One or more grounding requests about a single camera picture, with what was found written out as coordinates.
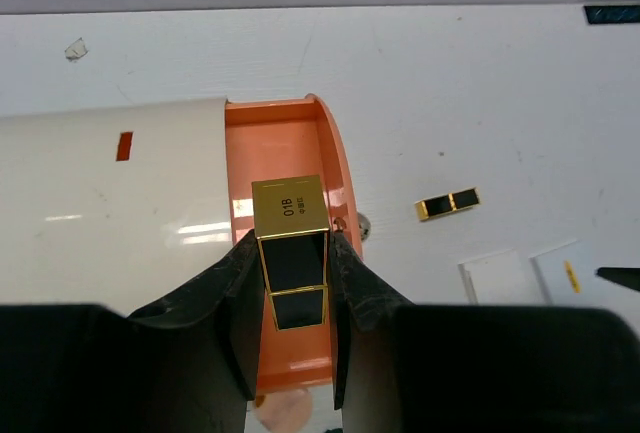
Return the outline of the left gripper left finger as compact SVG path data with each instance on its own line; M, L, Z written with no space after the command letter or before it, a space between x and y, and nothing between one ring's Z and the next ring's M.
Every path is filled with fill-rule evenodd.
M264 286L253 233L129 316L97 304L1 309L5 432L241 432Z

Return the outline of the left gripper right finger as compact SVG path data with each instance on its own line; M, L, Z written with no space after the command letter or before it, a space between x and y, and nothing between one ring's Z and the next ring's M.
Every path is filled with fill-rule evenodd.
M329 240L346 432L635 432L639 341L602 309L424 305Z

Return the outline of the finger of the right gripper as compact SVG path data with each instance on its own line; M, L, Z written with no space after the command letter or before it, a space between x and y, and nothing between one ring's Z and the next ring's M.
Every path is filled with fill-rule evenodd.
M639 292L640 269L631 267L600 267L596 275L618 286Z

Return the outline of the black gold lipstick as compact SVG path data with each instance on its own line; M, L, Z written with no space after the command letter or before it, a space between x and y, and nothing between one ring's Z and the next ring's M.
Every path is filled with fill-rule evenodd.
M415 204L415 209L418 220L425 222L472 209L480 204L481 201L477 189L469 188L420 200Z
M323 324L331 228L321 178L257 181L252 193L254 233L276 329Z

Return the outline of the orange top drawer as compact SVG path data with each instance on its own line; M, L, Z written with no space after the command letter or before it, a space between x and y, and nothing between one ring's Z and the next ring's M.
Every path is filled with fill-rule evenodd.
M320 176L331 222L357 253L363 251L346 151L329 108L317 96L225 106L226 159L232 240L254 226L254 181ZM257 377L260 395L325 385L332 380L327 324L279 332L264 306Z

